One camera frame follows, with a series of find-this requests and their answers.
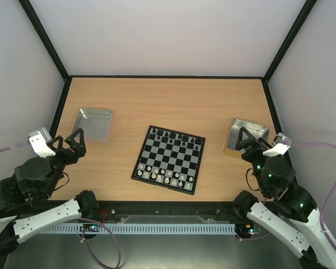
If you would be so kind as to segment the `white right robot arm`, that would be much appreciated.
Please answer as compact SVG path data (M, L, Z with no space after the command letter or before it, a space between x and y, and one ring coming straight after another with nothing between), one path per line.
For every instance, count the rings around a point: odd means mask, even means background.
M276 205L269 210L252 193L241 191L234 199L233 213L261 225L299 259L303 268L336 268L336 239L324 223L312 195L297 182L295 170L285 157L291 140L279 133L269 144L241 127L235 149L252 165L259 191Z

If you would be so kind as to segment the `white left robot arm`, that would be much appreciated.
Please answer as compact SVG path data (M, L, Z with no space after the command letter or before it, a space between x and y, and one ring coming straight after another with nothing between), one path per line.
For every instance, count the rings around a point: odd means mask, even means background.
M94 192L82 191L75 198L34 216L20 216L59 189L66 166L85 156L84 131L79 128L67 138L51 138L46 128L31 132L23 145L30 145L36 157L0 180L0 257L45 229L66 221L91 218L99 210Z

